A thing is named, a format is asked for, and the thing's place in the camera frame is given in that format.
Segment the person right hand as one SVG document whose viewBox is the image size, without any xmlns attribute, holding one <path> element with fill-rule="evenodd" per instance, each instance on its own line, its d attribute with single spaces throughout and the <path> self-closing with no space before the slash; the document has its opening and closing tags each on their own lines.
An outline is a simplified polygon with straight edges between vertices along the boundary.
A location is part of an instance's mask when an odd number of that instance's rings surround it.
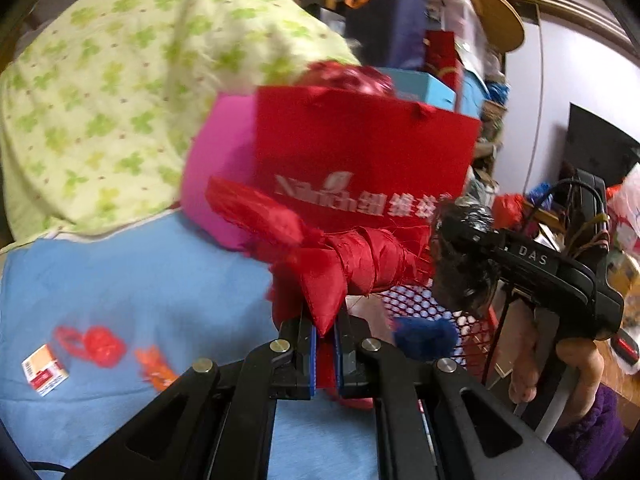
<svg viewBox="0 0 640 480">
<path fill-rule="evenodd" d="M 590 339 L 562 339 L 558 317 L 516 300 L 506 314 L 515 338 L 509 396 L 521 420 L 541 436 L 582 420 L 593 407 L 604 371 Z"/>
</svg>

